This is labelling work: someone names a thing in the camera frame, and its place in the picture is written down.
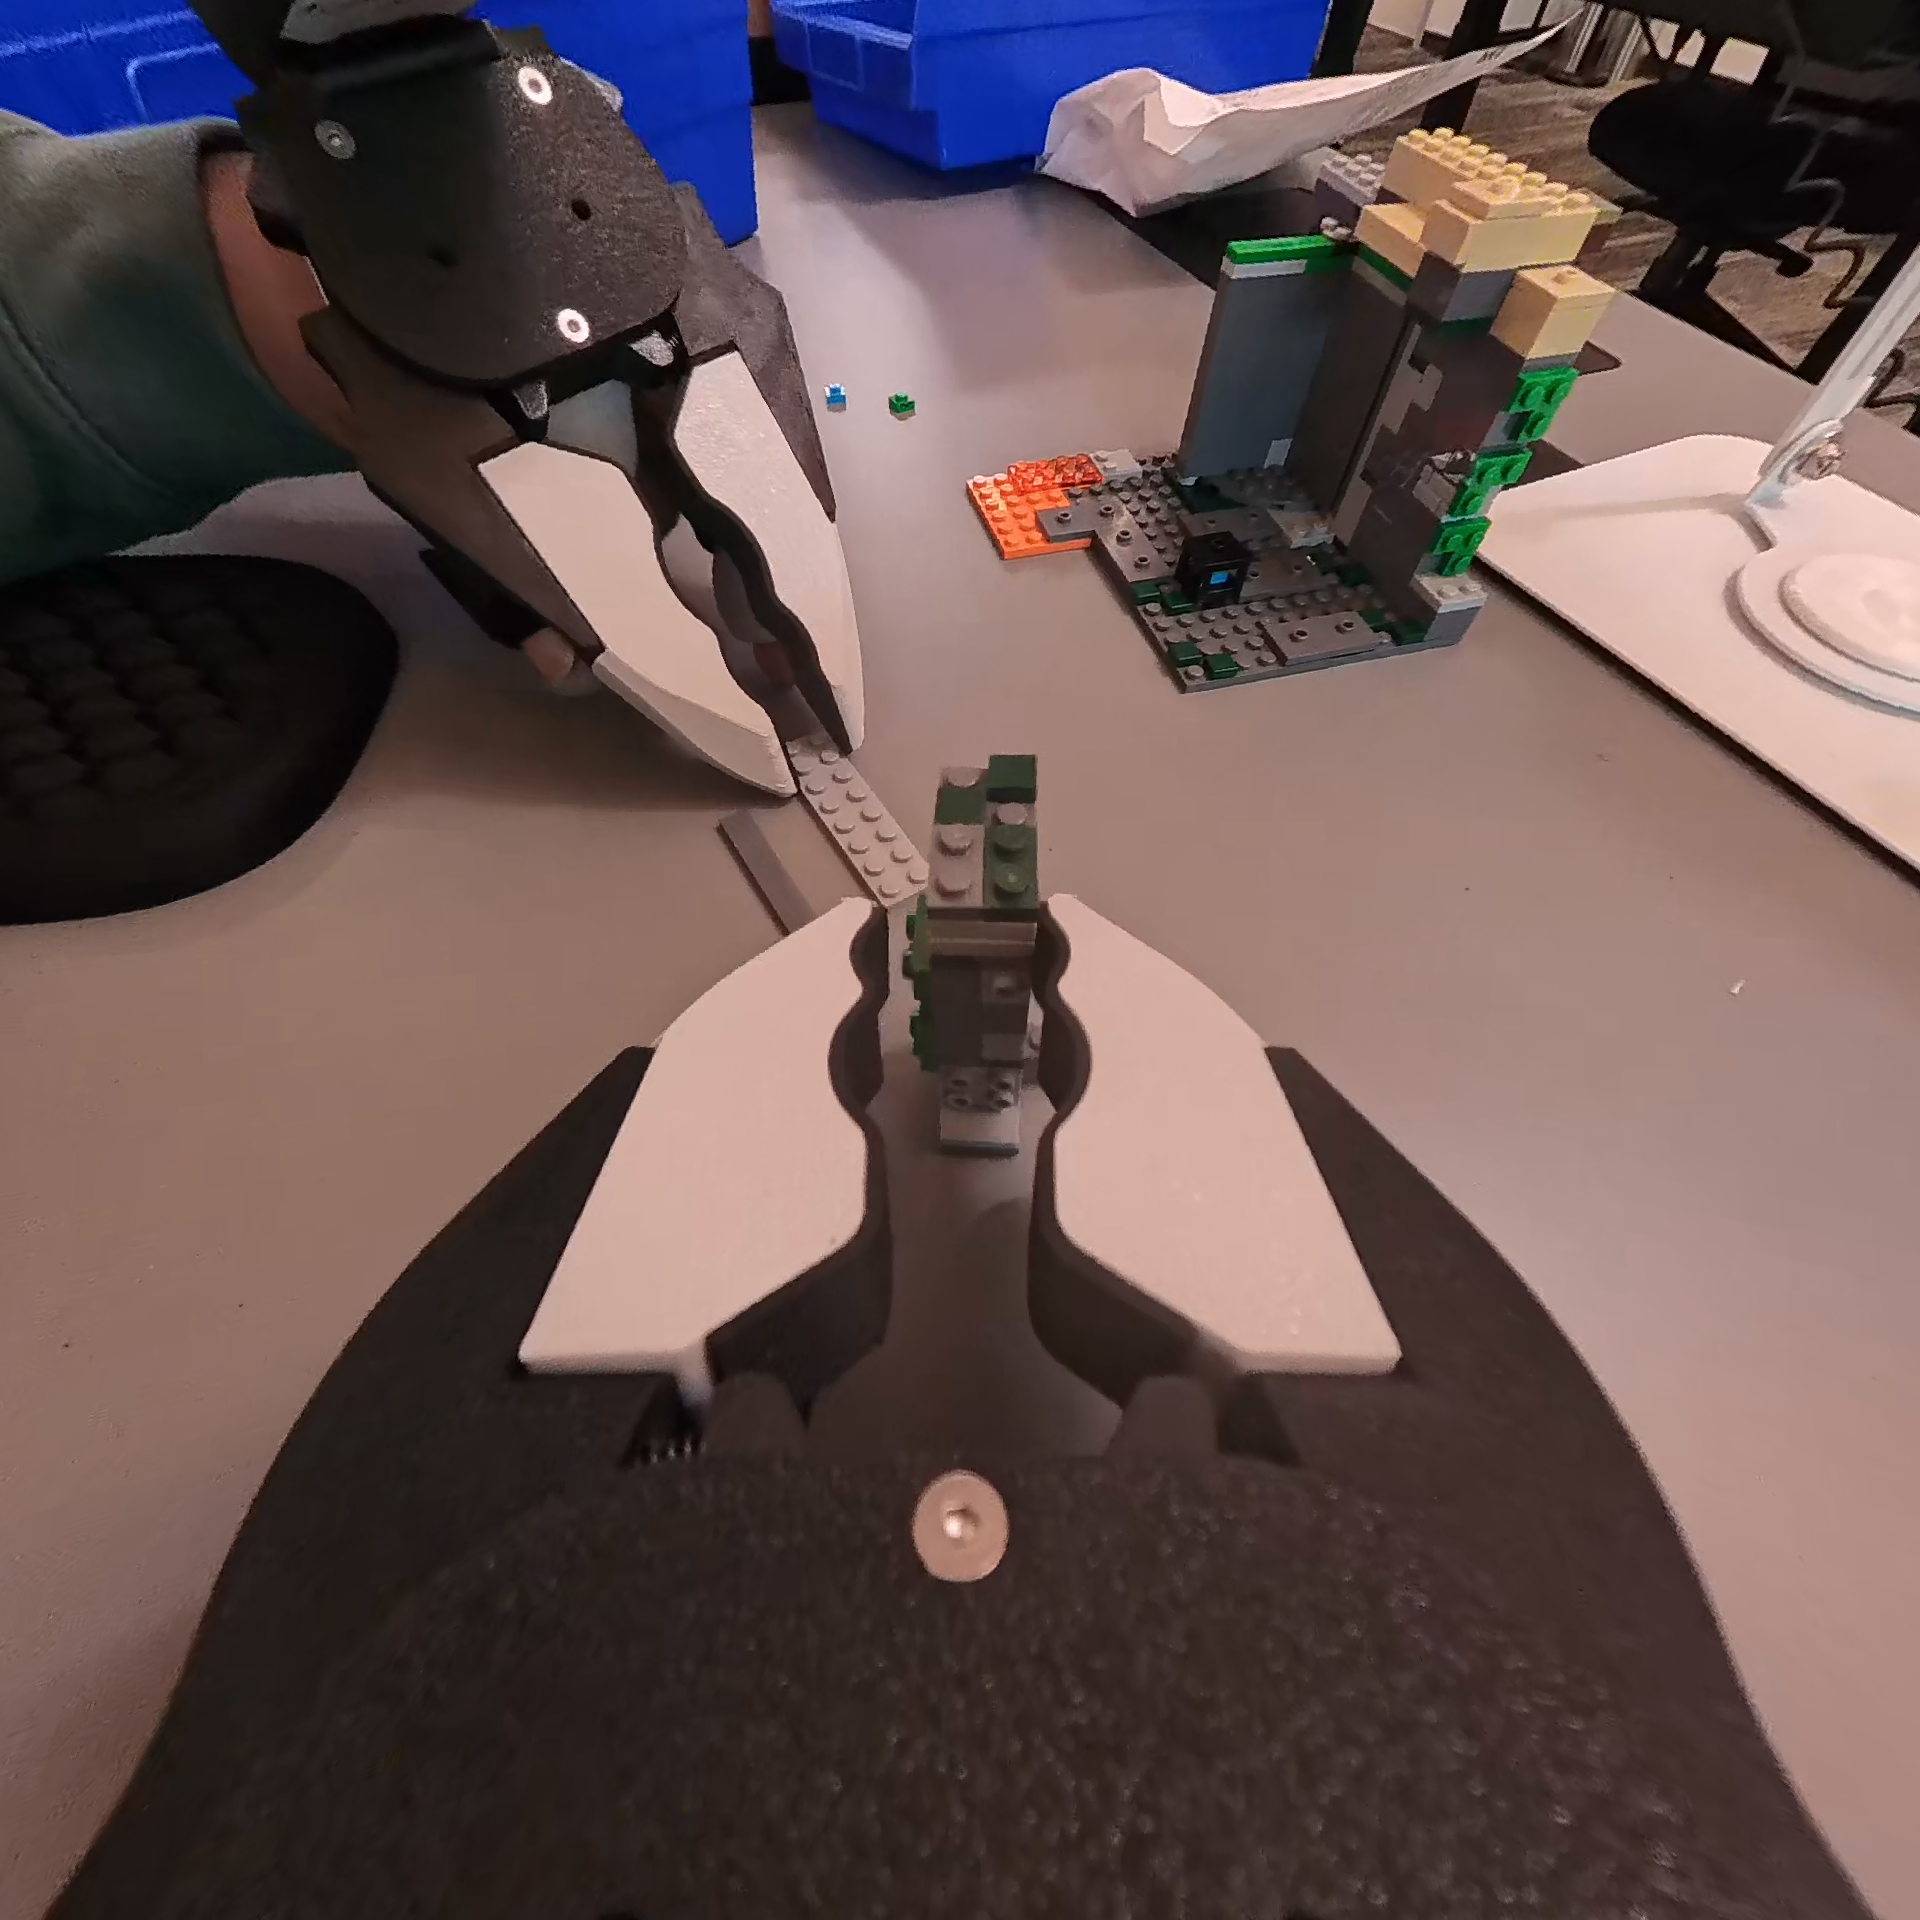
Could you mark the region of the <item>person's left hand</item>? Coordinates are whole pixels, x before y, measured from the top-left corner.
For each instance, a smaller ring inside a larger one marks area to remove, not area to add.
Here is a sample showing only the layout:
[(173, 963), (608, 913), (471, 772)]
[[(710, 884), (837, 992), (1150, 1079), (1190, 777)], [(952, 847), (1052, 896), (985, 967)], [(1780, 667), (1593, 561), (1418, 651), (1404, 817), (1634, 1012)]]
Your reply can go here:
[(257, 370), (303, 422), (336, 442), (350, 411), (301, 336), (303, 319), (322, 311), (324, 296), (303, 257), (274, 248), (257, 230), (250, 172), (245, 152), (205, 152), (199, 160), (199, 193), (226, 297)]

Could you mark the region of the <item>dark grey tile strip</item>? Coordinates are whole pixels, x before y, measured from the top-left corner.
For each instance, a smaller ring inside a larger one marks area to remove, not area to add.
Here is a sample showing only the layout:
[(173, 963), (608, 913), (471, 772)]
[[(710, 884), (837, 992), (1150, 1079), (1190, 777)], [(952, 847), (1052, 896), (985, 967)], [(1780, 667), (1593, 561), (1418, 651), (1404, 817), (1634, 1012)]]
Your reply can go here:
[(837, 905), (834, 895), (821, 895), (815, 888), (809, 890), (801, 876), (796, 876), (770, 839), (764, 817), (757, 812), (730, 812), (720, 818), (718, 830), (784, 937), (813, 924)]

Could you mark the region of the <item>person's left forearm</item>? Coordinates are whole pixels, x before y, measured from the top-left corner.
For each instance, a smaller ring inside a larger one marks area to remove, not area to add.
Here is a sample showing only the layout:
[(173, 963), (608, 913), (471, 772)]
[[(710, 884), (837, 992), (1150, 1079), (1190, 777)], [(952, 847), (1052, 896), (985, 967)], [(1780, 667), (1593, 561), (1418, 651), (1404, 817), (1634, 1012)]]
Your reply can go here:
[(2, 116), (8, 585), (352, 467), (240, 335), (201, 203), (208, 152), (248, 154), (217, 119), (62, 135)]

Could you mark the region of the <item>white crumpled bag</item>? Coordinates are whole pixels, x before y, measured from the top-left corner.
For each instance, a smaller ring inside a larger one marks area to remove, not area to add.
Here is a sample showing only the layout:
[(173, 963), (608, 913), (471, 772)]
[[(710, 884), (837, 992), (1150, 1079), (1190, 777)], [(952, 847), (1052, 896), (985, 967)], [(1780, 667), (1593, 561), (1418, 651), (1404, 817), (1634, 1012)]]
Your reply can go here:
[(1222, 94), (1150, 67), (1119, 68), (1053, 105), (1038, 172), (1137, 218), (1375, 129), (1534, 52), (1550, 38), (1553, 31), (1445, 63)]

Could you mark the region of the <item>blue plastic bin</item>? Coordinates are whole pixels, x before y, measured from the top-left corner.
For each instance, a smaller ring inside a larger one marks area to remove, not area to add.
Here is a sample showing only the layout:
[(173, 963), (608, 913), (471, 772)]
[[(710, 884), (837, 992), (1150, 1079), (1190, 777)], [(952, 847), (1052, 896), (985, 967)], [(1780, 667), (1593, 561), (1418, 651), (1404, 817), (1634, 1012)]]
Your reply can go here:
[(775, 2), (817, 119), (935, 172), (1044, 152), (1052, 107), (1122, 68), (1201, 92), (1300, 81), (1326, 2)]
[[(609, 82), (669, 182), (700, 190), (727, 244), (758, 224), (745, 2), (481, 2)], [(186, 2), (5, 2), (2, 107), (63, 135), (231, 119), (250, 81)]]

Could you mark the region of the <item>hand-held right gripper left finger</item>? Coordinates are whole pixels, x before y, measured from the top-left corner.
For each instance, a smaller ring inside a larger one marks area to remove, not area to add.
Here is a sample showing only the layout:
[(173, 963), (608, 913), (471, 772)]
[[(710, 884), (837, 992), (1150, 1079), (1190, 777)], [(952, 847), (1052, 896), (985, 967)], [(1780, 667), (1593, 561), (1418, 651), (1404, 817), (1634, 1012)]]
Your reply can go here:
[(536, 1376), (712, 1384), (720, 1335), (865, 1214), (868, 1148), (829, 1044), (886, 919), (844, 902), (727, 974), (654, 1048), (519, 1345)]

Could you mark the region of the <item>grey white brick column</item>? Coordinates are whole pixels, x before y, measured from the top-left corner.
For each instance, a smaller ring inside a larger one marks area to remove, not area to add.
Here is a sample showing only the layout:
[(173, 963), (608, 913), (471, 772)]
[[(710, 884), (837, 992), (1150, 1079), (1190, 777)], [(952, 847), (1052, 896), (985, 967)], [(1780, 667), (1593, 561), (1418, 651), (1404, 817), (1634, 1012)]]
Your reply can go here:
[(918, 1066), (933, 1075), (941, 1153), (1010, 1160), (1022, 1092), (1040, 1056), (1038, 924), (944, 911), (924, 892), (905, 919), (903, 979)]

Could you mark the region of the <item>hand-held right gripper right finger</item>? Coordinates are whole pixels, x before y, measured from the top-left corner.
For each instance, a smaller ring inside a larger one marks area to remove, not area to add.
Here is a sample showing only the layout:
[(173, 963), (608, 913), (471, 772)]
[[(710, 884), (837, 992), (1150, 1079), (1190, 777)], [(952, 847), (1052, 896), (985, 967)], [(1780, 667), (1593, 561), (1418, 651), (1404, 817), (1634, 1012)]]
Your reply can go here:
[(1089, 1384), (1392, 1374), (1401, 1345), (1256, 1032), (1076, 896), (1040, 935), (1047, 1352)]

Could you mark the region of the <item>white lamp base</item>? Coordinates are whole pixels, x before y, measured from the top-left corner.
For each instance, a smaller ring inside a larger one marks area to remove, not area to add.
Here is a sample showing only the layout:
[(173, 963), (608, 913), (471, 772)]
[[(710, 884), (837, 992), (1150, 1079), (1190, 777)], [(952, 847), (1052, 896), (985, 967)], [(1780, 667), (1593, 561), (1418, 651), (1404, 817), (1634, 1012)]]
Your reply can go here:
[(1918, 864), (1916, 715), (1804, 671), (1780, 584), (1807, 554), (1916, 558), (1916, 514), (1847, 478), (1743, 518), (1765, 446), (1690, 438), (1500, 497), (1479, 561), (1794, 785)]

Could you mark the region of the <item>long light grey plate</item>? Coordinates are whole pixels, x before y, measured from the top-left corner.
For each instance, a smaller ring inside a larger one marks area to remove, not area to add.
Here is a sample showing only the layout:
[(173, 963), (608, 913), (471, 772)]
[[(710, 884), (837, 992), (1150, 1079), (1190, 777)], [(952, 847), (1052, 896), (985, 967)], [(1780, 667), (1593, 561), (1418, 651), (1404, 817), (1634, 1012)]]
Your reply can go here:
[(885, 911), (912, 905), (925, 890), (928, 862), (852, 756), (824, 734), (785, 740), (784, 756), (800, 803), (856, 884)]

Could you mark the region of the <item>orange brick plate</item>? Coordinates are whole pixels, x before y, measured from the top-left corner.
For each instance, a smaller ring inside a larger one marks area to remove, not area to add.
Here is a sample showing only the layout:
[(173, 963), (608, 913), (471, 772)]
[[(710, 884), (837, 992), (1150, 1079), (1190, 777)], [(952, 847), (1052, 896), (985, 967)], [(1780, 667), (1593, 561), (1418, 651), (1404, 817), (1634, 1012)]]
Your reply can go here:
[(1127, 500), (1152, 471), (1127, 448), (1076, 451), (976, 474), (967, 497), (998, 561), (1034, 561), (1128, 539)]

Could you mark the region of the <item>black office chair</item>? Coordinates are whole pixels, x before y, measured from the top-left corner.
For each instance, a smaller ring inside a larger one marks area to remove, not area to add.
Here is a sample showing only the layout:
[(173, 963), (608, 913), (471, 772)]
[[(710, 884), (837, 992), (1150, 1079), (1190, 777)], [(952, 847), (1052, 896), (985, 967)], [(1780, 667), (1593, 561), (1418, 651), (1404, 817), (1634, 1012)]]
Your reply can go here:
[(1617, 4), (1673, 28), (1656, 78), (1597, 110), (1590, 155), (1623, 207), (1671, 227), (1638, 300), (1784, 368), (1712, 297), (1727, 254), (1804, 278), (1821, 250), (1853, 260), (1838, 319), (1798, 364), (1824, 377), (1865, 308), (1916, 252), (1916, 2)]

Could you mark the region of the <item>grey green brick tower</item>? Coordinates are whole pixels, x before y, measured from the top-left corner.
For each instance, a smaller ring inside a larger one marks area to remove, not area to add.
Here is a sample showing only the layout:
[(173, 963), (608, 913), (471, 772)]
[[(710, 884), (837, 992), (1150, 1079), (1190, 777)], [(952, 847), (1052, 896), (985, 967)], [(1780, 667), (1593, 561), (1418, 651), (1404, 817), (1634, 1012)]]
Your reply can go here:
[(1178, 694), (1461, 643), (1471, 566), (1580, 377), (1621, 209), (1449, 129), (1328, 152), (1319, 227), (1225, 248), (1178, 446), (1095, 539)]

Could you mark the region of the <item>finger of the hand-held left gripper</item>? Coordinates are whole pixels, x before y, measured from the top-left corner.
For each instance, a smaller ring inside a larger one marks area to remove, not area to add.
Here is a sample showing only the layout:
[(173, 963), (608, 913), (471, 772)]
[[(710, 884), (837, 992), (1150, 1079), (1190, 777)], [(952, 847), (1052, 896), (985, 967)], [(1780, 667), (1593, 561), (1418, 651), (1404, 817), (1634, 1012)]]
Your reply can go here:
[(841, 750), (865, 732), (848, 558), (737, 347), (692, 364), (662, 414), (682, 508), (725, 556), (805, 706)]
[(788, 798), (773, 715), (735, 684), (718, 641), (665, 577), (630, 480), (591, 455), (519, 444), (477, 475), (596, 646), (591, 672), (712, 768)]

